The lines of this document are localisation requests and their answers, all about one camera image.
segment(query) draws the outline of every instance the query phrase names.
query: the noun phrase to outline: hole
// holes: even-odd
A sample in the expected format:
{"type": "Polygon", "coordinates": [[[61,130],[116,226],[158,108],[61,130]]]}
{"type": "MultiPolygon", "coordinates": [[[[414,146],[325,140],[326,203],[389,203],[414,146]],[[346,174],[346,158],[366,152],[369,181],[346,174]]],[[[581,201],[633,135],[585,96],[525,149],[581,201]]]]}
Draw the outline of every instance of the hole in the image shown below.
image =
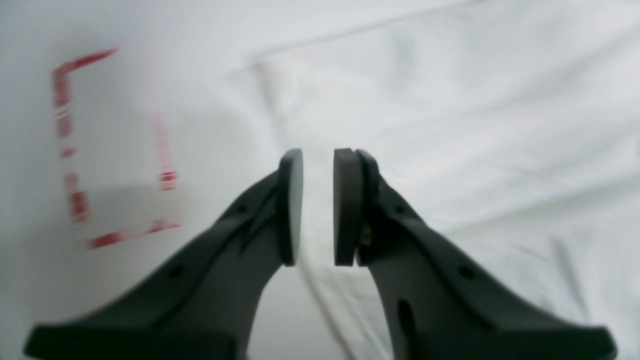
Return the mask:
{"type": "Polygon", "coordinates": [[[460,273],[460,275],[462,275],[462,277],[464,277],[465,279],[468,280],[472,280],[476,275],[474,274],[473,270],[471,270],[470,268],[466,267],[466,266],[461,266],[458,268],[458,272],[460,273]]]}
{"type": "Polygon", "coordinates": [[[169,271],[169,278],[175,279],[182,276],[182,274],[184,274],[184,266],[178,265],[169,271]]]}
{"type": "Polygon", "coordinates": [[[405,335],[411,336],[415,334],[415,319],[411,305],[406,300],[398,302],[398,319],[400,320],[400,328],[405,335]]]}

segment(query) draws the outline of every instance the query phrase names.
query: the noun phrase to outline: black rubber disc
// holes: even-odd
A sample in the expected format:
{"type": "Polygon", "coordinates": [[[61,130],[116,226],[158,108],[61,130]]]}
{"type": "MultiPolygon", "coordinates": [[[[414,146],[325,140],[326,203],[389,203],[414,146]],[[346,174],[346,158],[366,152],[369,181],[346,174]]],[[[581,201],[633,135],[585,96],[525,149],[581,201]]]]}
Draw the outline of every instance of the black rubber disc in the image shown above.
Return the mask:
{"type": "Polygon", "coordinates": [[[300,247],[303,166],[302,151],[287,151],[278,169],[278,239],[280,256],[286,266],[296,264],[300,247]]]}
{"type": "Polygon", "coordinates": [[[363,210],[362,164],[351,149],[333,153],[333,255],[336,265],[353,265],[363,210]]]}

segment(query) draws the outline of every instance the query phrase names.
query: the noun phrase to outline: white fabric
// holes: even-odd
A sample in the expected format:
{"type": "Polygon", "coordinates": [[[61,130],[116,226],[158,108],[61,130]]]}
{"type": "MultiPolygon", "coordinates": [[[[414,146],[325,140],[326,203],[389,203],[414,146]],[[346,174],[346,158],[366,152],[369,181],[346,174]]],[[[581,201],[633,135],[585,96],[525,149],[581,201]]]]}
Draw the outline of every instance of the white fabric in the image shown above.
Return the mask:
{"type": "Polygon", "coordinates": [[[307,270],[355,358],[392,352],[368,271],[332,264],[340,147],[507,286],[640,358],[639,31],[637,2],[477,1],[261,59],[305,154],[307,270]]]}

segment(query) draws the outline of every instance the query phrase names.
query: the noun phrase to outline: black clamp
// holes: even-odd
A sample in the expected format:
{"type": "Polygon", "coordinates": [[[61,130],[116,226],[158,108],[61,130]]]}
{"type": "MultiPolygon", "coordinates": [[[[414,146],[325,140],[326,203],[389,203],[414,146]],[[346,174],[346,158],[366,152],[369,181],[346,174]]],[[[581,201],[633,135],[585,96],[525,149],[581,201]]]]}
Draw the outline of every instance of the black clamp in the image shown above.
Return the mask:
{"type": "Polygon", "coordinates": [[[605,327],[568,324],[526,303],[430,229],[365,151],[333,163],[335,264],[371,271],[396,360],[600,360],[605,327]]]}

